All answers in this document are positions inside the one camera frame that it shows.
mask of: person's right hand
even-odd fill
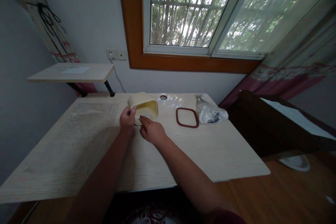
[[[169,139],[161,123],[153,122],[151,119],[142,115],[139,120],[142,123],[140,134],[148,142],[157,146],[161,142]]]

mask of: hand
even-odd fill
[[[126,107],[120,115],[120,130],[130,130],[133,129],[135,122],[135,112],[137,108],[134,106],[132,109]]]
[[[142,115],[140,116],[139,120],[142,123],[140,134],[148,142],[157,146],[160,143],[169,139],[161,123],[153,122],[151,119]]]

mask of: power cord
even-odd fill
[[[29,211],[29,213],[26,215],[26,217],[23,219],[23,221],[21,222],[21,224],[26,223],[26,219],[28,218],[28,216],[30,215],[30,213],[35,209],[36,205],[39,203],[40,201],[36,201],[35,205],[31,208],[31,210]]]
[[[123,87],[123,84],[121,83],[121,80],[119,79],[118,75],[117,75],[117,71],[116,71],[116,67],[114,67],[114,72],[115,72],[115,76],[117,77],[117,80],[119,81],[120,83],[120,86],[121,86],[121,89],[124,91],[124,93],[126,93],[124,87]]]
[[[112,59],[112,54],[110,54],[110,62],[113,64],[113,59]],[[121,89],[124,91],[124,93],[126,93],[126,90],[124,89],[123,84],[121,83],[121,80],[119,79],[118,75],[117,75],[117,71],[116,71],[116,66],[114,65],[114,72],[115,72],[115,76],[117,77],[117,80],[120,83]]]

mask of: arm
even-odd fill
[[[176,183],[194,207],[212,223],[219,210],[235,209],[205,173],[170,139],[160,123],[140,116],[141,135],[153,143],[165,159]]]
[[[122,163],[133,134],[136,108],[120,116],[120,132],[79,191],[65,223],[101,223],[118,184]]]

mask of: sleeve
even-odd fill
[[[236,213],[231,211],[220,211],[213,224],[246,224],[246,222]]]

